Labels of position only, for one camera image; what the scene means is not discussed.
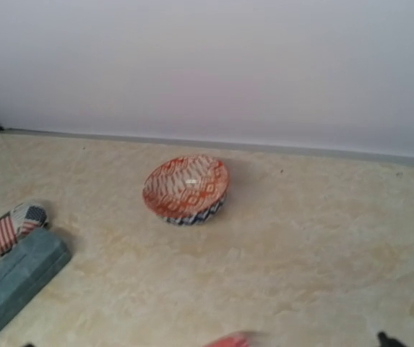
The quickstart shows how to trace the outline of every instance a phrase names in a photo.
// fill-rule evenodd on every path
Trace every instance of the american flag pattern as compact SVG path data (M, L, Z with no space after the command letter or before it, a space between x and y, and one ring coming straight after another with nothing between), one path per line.
M33 229L46 226L48 215L37 202L25 202L0 217L0 259Z

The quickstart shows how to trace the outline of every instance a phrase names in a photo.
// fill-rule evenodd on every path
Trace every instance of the gray-blue case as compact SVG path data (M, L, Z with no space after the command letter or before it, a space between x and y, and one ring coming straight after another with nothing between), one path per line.
M71 258L62 240L37 228L0 261L0 331Z

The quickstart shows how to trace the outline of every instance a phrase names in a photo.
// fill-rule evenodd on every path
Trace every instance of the ceramic bowl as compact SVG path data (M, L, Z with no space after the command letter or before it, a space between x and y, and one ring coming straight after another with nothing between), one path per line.
M192 226L211 218L224 204L229 173L208 155L185 155L156 168L142 197L146 206L170 224Z

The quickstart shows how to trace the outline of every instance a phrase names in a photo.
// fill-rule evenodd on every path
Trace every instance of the bowl rim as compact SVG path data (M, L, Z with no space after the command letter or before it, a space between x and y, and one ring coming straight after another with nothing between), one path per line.
M221 192L221 194L218 195L218 198L215 199L211 204L209 204L206 207L203 207L201 210L196 211L195 213L164 213L164 214L160 214L157 211L155 211L151 206L149 206L149 204L147 203L146 197L144 196L144 189L147 185L147 181L149 181L149 178L151 177L151 175L156 172L159 168L161 168L162 166L164 166L165 164L170 163L173 160L176 159L181 159L181 158L186 158L186 157L198 157L198 156L204 156L204 157L208 157L218 163L220 163L221 165L223 165L223 168L226 171L226 185L224 190ZM159 166L157 166L154 170L151 171L151 173L149 174L149 176L147 176L146 180L144 181L144 186L142 187L142 200L144 201L144 204L146 205L146 207L151 210L152 212L154 212L156 215L160 216L160 217L167 217L167 218L186 218L186 217L191 217L193 215L196 215L197 213L200 213L202 211L205 210L209 210L212 206L216 205L226 194L226 192L228 191L229 188L229 184L230 184L230 173L228 170L228 167L224 164L224 162L212 155L208 155L208 154L203 154L203 153L199 153L199 154L187 154L187 155L179 155L175 158L171 158L170 160L167 160L166 162L160 164Z

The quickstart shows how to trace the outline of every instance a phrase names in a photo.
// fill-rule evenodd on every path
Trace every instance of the gray baseboard trim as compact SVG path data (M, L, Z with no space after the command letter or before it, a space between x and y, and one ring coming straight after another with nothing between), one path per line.
M8 129L4 130L4 134L23 134L23 135L40 135L40 136L52 136L52 137L65 137L65 138L84 138L95 140L113 140L113 141L125 141L125 142L142 142L142 143L158 143L163 145L175 145L186 147L201 147L201 148L215 148L225 150L245 150L252 152L265 152L265 153L282 153L288 155L305 155L327 158L342 158L348 160L362 160L371 161L376 163L394 163L404 166L414 166L414 157L405 157L400 155L387 155L387 154L375 154L375 153L361 153L351 152L345 150L325 150L319 148L304 148L304 147L284 147L273 145L251 145L242 143L227 143L227 142L206 142L206 141L193 141L193 140L169 140L160 138L147 138L147 137L126 137L126 136L112 136L112 135L94 135L94 134L69 134L62 132L41 132L30 131L23 129Z

